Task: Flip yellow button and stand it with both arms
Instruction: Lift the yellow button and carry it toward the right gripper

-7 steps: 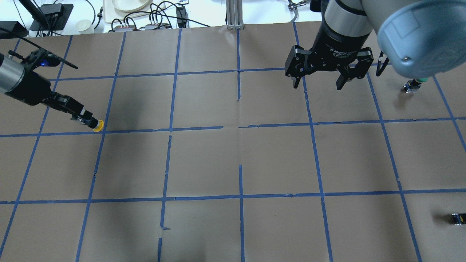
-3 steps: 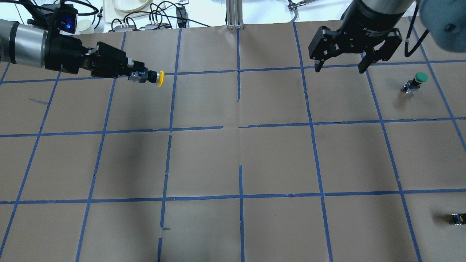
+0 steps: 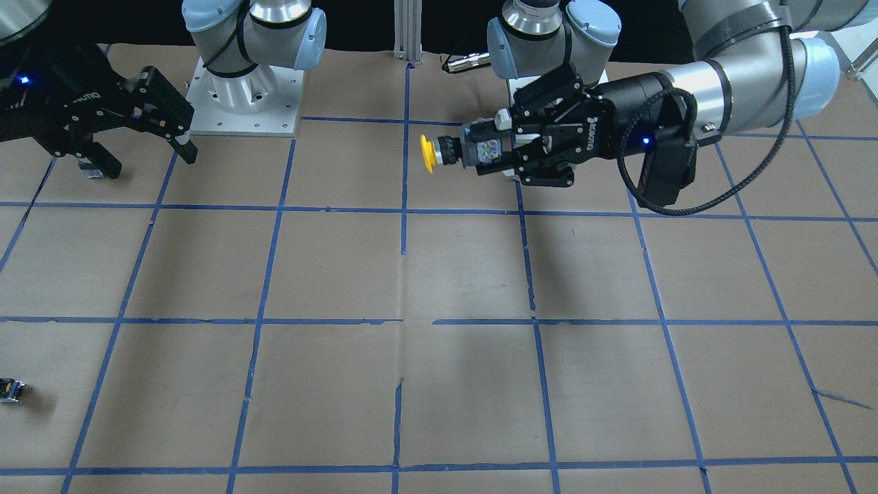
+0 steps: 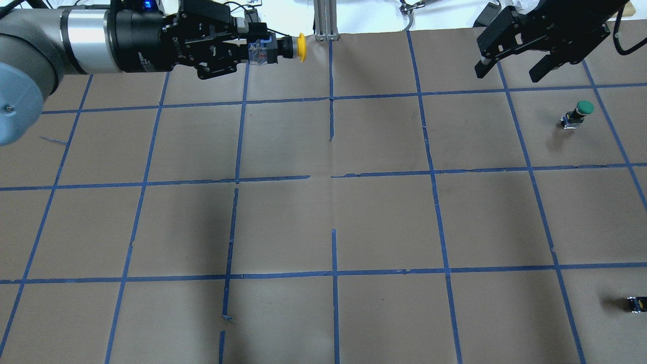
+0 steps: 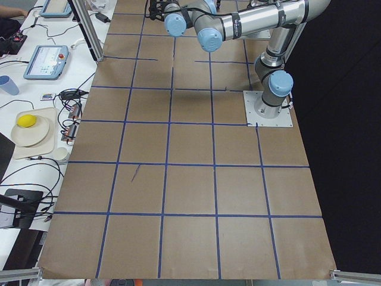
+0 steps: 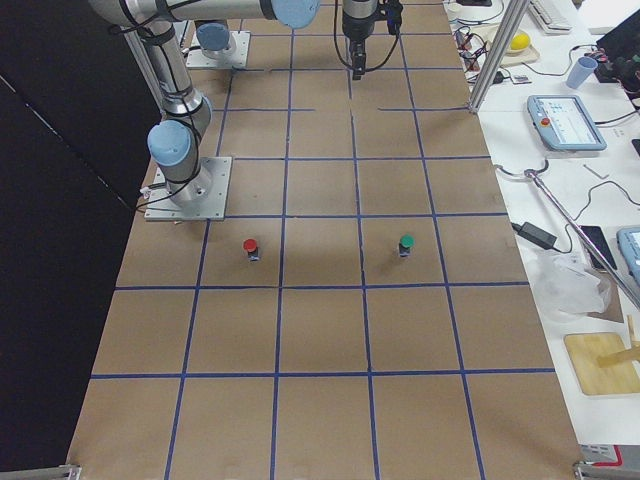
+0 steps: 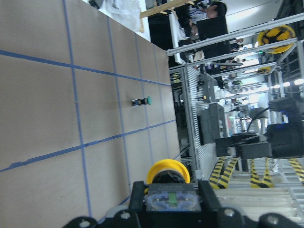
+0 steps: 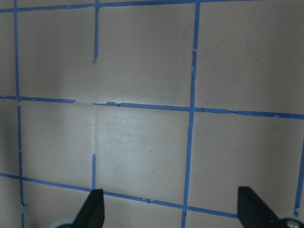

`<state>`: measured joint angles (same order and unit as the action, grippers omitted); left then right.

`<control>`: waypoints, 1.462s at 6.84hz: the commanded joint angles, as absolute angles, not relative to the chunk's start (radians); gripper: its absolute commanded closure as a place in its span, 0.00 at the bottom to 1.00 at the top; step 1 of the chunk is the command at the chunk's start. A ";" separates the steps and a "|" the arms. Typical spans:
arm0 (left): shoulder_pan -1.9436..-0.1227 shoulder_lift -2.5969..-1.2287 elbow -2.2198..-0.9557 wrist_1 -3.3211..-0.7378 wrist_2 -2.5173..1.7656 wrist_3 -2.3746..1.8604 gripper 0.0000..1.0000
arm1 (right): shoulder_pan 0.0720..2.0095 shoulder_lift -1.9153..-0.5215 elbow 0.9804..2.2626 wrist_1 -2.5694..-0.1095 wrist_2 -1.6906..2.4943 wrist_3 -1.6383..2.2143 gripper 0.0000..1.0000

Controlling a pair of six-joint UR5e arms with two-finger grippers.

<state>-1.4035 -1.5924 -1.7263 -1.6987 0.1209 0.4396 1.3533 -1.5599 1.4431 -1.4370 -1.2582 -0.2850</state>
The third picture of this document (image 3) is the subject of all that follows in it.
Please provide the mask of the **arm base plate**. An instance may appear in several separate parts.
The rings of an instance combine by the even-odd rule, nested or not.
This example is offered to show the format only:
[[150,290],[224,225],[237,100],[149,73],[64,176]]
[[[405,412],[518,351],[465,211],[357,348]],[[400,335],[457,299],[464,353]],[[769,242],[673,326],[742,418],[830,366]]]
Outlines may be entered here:
[[194,107],[189,134],[214,137],[295,137],[307,72],[259,65],[220,78],[199,59],[186,94]]

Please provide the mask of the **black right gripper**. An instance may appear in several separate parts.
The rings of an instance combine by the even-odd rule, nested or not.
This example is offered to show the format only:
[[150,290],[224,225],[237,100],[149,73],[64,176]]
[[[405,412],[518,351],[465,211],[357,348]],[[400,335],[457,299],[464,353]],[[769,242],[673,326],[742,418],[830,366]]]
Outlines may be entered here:
[[103,179],[122,164],[94,132],[131,128],[166,140],[193,165],[194,107],[156,67],[126,80],[92,41],[12,41],[2,46],[2,141],[33,138],[51,154],[94,163]]

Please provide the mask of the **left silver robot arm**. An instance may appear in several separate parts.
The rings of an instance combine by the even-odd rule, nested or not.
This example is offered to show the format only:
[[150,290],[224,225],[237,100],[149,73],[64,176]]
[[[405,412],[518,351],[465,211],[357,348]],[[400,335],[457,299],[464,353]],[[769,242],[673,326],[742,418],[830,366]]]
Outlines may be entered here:
[[570,187],[592,158],[645,154],[639,193],[674,202],[694,154],[727,132],[819,113],[838,85],[838,57],[818,38],[876,19],[875,1],[680,1],[694,61],[602,82],[621,19],[600,1],[508,1],[487,28],[499,78],[529,78],[495,116],[456,137],[421,140],[425,162],[525,185]]

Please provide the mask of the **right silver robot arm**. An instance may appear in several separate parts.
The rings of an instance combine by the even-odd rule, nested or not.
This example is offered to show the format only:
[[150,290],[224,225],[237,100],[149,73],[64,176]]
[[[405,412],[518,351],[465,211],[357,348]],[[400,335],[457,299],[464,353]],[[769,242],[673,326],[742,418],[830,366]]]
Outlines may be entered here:
[[325,49],[325,12],[309,1],[185,1],[182,16],[200,50],[186,94],[153,66],[119,75],[58,2],[3,1],[2,141],[32,138],[72,154],[89,178],[116,179],[121,163],[98,132],[153,134],[189,165],[192,134],[291,137],[304,72]]

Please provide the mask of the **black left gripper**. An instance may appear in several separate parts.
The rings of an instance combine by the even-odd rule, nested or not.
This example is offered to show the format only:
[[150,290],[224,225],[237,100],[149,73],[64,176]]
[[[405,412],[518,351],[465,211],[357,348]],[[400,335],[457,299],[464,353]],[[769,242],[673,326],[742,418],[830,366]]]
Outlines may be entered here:
[[627,187],[637,187],[645,159],[641,137],[676,126],[676,89],[653,72],[591,88],[563,65],[519,88],[511,107],[464,125],[464,138],[531,139],[512,152],[475,161],[477,175],[511,171],[531,187],[570,187],[577,165],[615,160]]

